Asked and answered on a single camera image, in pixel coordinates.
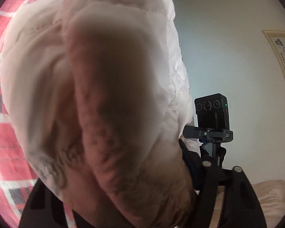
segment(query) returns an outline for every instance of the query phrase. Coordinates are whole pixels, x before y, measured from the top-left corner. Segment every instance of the red plaid fabric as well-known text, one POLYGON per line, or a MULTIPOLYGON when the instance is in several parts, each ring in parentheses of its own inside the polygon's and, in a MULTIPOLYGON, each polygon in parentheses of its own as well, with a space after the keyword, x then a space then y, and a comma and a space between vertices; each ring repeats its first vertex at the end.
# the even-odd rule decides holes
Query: red plaid fabric
MULTIPOLYGON (((36 0, 6 0, 0 9, 0 59, 5 29, 19 7, 36 0)), ((9 123, 0 88, 0 214, 17 228, 37 175, 26 162, 9 123)), ((69 227, 75 227, 71 210, 65 207, 69 227)))

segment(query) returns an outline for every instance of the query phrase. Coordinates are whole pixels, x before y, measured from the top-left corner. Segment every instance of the checkered blanket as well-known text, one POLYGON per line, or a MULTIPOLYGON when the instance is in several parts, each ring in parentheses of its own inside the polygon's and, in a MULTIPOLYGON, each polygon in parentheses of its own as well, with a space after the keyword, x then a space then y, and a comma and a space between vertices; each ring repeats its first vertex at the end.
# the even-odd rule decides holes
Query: checkered blanket
MULTIPOLYGON (((0 59, 5 29, 19 7, 36 0, 6 0, 0 9, 0 59)), ((26 162, 2 103, 0 88, 0 214, 11 228, 20 217, 37 175, 26 162)), ((69 227, 75 227, 71 210, 65 207, 69 227)))

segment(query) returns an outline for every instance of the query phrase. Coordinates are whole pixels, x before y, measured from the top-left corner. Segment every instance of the mounting screw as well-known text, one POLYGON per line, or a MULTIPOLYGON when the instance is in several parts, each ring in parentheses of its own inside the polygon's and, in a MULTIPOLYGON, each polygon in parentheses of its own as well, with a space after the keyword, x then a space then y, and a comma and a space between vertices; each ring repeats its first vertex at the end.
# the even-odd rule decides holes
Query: mounting screw
POLYGON ((210 167, 212 164, 211 164, 211 162, 209 162, 209 161, 203 161, 203 166, 205 166, 205 167, 210 167))
POLYGON ((239 166, 235 166, 233 168, 233 170, 235 170, 236 172, 242 172, 243 171, 243 169, 241 167, 239 167, 239 166))

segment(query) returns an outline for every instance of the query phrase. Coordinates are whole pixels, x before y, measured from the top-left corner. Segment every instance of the white cloth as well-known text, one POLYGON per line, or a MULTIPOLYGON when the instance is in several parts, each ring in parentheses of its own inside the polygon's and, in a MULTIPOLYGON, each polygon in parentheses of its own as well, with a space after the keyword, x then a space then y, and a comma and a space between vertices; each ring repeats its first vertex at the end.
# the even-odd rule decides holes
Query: white cloth
POLYGON ((174 17, 172 0, 39 0, 6 33, 2 95, 26 159, 96 227, 173 227, 192 210, 174 17))

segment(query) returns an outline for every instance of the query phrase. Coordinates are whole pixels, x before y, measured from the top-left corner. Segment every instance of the triple lens camera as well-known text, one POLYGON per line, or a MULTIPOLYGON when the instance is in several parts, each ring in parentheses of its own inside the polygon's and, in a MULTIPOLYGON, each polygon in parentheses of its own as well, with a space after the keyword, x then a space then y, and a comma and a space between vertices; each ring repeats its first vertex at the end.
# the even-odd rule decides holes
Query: triple lens camera
POLYGON ((194 100, 198 127, 217 131, 230 129, 227 98, 220 93, 194 100))

